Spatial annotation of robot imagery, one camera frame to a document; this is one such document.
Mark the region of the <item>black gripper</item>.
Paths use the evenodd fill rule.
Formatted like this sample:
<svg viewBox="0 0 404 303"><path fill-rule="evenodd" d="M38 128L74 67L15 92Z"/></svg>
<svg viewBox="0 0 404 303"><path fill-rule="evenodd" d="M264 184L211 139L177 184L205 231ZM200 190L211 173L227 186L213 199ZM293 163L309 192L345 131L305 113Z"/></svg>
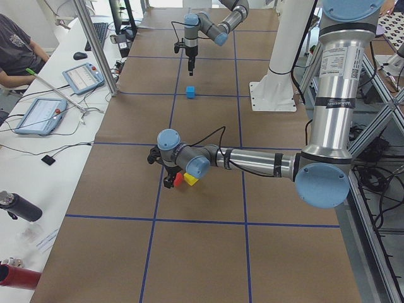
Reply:
<svg viewBox="0 0 404 303"><path fill-rule="evenodd" d="M173 181L175 180L177 173L180 172L180 167L170 167L165 164L163 164L163 167L167 173L167 176L163 179L163 184L168 189L173 188Z"/></svg>
<svg viewBox="0 0 404 303"><path fill-rule="evenodd" d="M192 76L195 69L196 56L198 55L198 46L186 47L186 55L189 58L188 60L189 76Z"/></svg>

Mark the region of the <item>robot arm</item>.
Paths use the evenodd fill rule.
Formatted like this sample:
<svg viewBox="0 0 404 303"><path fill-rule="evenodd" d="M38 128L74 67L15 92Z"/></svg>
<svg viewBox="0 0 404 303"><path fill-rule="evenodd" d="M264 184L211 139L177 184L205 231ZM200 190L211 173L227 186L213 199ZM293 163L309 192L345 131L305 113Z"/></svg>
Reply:
<svg viewBox="0 0 404 303"><path fill-rule="evenodd" d="M185 49L188 57L188 72L193 75L196 56L198 55L199 32L205 34L219 46L226 43L229 33L242 23L249 14L249 3L245 0L220 1L230 10L229 15L220 23L215 24L205 11L188 13L184 16L184 37L174 44L174 51Z"/></svg>
<svg viewBox="0 0 404 303"><path fill-rule="evenodd" d="M314 99L308 142L295 155L266 152L263 147L224 148L181 140L174 129L158 134L153 152L167 172L166 188L174 187L178 173L200 179L210 167L268 178L287 178L299 197L311 206L333 208L344 202L350 185L353 156L348 135L357 99L365 48L376 36L382 1L323 1L319 30L319 59L314 70L319 86ZM292 141L300 135L292 81L294 64L311 23L316 1L287 1L271 53L267 73L249 84L248 104L255 115L249 134L266 134Z"/></svg>

